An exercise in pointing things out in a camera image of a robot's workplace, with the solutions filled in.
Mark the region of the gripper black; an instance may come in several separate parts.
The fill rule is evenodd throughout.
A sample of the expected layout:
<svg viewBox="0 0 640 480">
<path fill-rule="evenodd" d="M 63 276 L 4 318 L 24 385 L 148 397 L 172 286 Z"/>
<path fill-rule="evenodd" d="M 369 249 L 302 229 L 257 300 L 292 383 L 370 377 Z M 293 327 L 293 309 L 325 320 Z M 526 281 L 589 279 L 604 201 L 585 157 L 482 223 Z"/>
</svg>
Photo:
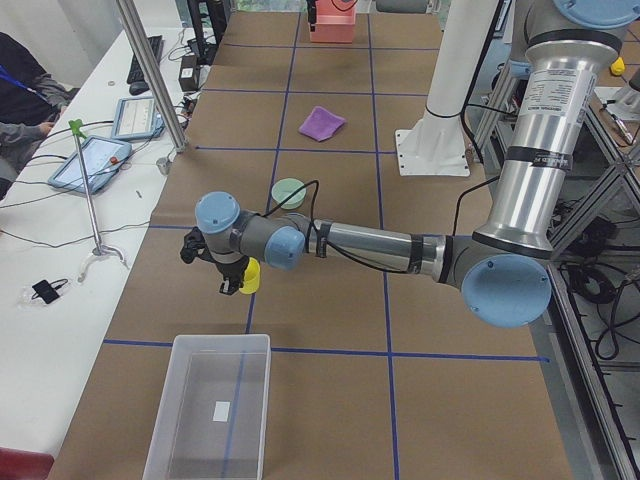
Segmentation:
<svg viewBox="0 0 640 480">
<path fill-rule="evenodd" d="M 221 294 L 236 294 L 240 289 L 238 284 L 244 282 L 244 273 L 248 267 L 248 257 L 241 255 L 231 263 L 225 263 L 221 260 L 215 260 L 214 263 L 225 281 L 220 285 L 219 292 Z"/>
</svg>

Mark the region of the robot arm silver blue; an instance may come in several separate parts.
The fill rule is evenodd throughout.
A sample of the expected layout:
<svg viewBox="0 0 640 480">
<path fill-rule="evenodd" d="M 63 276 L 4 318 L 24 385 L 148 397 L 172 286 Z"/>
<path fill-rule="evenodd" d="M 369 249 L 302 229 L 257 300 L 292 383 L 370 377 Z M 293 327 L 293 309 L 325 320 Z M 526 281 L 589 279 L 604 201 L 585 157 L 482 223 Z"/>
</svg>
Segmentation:
<svg viewBox="0 0 640 480">
<path fill-rule="evenodd" d="M 552 294 L 547 230 L 570 170 L 593 89 L 619 56 L 635 1 L 524 1 L 516 6 L 516 50 L 530 67 L 524 104 L 491 205 L 470 233 L 460 208 L 478 192 L 463 188 L 470 167 L 462 145 L 464 106 L 495 27 L 494 1 L 455 1 L 449 10 L 422 117 L 396 135 L 393 165 L 426 199 L 407 216 L 443 213 L 447 225 L 417 233 L 320 219 L 314 211 L 244 210 L 227 192 L 204 195 L 186 235 L 213 263 L 221 290 L 236 293 L 251 260 L 280 270 L 303 256 L 338 256 L 393 275 L 424 275 L 457 289 L 467 309 L 497 327 L 538 319 Z"/>
</svg>

